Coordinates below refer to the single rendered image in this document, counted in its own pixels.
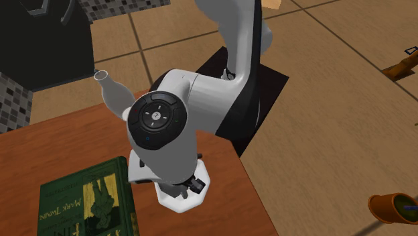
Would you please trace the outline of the black refrigerator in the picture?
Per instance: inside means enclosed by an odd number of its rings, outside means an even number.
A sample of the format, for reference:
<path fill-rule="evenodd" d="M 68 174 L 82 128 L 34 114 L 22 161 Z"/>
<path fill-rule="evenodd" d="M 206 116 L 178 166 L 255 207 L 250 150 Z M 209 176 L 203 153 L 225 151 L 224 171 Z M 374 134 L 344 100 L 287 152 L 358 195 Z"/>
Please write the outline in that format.
<path fill-rule="evenodd" d="M 78 0 L 0 0 L 0 73 L 40 91 L 95 73 Z"/>

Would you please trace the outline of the black robot stand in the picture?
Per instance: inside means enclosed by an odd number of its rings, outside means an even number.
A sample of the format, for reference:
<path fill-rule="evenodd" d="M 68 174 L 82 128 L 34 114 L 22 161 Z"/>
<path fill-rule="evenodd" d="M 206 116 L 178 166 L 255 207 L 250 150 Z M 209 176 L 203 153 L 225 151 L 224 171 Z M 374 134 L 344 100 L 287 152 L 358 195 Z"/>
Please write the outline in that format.
<path fill-rule="evenodd" d="M 227 49 L 222 46 L 201 67 L 199 67 L 196 72 L 206 76 L 220 78 L 227 63 L 227 54 Z M 246 150 L 247 146 L 255 136 L 259 127 L 262 125 L 289 80 L 288 76 L 285 76 L 284 74 L 281 74 L 280 72 L 277 72 L 263 64 L 259 65 L 257 77 L 259 79 L 259 119 L 255 132 L 250 137 L 232 141 L 232 145 L 238 157 L 241 157 Z"/>

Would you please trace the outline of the white octagonal plate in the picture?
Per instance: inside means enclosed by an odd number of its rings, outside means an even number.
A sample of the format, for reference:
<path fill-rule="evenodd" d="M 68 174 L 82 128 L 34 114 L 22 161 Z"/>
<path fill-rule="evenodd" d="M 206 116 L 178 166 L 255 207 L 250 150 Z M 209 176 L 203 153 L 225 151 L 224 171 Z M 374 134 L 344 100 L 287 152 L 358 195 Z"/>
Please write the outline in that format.
<path fill-rule="evenodd" d="M 205 186 L 199 194 L 187 189 L 188 197 L 186 199 L 184 199 L 180 194 L 175 198 L 168 195 L 161 190 L 159 183 L 155 183 L 154 185 L 159 204 L 177 213 L 184 213 L 202 204 L 210 185 L 210 177 L 202 160 L 198 160 L 194 175 L 196 179 L 201 180 Z"/>

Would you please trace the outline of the green hardcover book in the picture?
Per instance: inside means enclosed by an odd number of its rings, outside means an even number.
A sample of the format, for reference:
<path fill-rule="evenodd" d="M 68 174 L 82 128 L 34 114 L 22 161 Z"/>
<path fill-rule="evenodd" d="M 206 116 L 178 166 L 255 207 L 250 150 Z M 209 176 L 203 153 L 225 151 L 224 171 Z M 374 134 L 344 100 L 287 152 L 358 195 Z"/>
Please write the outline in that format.
<path fill-rule="evenodd" d="M 140 236 L 127 159 L 41 185 L 37 236 Z"/>

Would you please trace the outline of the terracotta flowerpot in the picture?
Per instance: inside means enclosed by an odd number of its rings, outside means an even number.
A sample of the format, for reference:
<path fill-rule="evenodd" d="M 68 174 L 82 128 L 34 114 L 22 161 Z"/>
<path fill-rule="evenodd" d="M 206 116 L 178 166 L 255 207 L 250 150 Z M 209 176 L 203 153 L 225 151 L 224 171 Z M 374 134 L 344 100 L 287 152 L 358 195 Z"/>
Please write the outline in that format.
<path fill-rule="evenodd" d="M 418 201 L 408 194 L 372 195 L 368 200 L 368 208 L 382 223 L 418 225 Z"/>

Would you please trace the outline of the brown wooden table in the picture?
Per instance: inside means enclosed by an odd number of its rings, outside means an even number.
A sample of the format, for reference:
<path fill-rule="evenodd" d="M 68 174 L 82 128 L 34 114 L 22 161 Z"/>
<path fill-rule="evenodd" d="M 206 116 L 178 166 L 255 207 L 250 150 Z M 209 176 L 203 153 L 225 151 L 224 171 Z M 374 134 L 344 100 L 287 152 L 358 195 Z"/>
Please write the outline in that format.
<path fill-rule="evenodd" d="M 211 183 L 185 213 L 161 206 L 152 184 L 132 187 L 140 236 L 278 236 L 232 144 L 203 131 Z M 0 135 L 0 236 L 36 236 L 40 186 L 128 156 L 125 124 L 99 104 Z"/>

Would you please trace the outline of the grey narrow-necked vase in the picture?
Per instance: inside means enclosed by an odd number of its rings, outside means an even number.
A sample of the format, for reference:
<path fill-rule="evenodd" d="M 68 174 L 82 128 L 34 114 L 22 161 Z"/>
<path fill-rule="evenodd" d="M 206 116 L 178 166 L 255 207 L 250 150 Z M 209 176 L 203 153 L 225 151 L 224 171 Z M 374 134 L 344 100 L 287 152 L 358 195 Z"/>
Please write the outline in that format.
<path fill-rule="evenodd" d="M 127 121 L 135 97 L 123 84 L 114 81 L 106 70 L 99 70 L 94 79 L 101 86 L 102 98 L 107 108 L 118 118 Z"/>

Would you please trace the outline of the brown angular object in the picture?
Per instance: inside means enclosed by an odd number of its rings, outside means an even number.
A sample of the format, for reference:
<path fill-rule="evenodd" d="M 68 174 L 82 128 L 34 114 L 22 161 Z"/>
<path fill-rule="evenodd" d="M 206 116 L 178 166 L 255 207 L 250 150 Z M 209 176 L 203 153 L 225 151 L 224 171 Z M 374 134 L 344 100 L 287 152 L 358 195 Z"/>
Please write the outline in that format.
<path fill-rule="evenodd" d="M 382 73 L 393 82 L 414 74 L 413 68 L 418 65 L 418 46 L 405 50 L 408 56 L 398 64 L 382 70 Z"/>

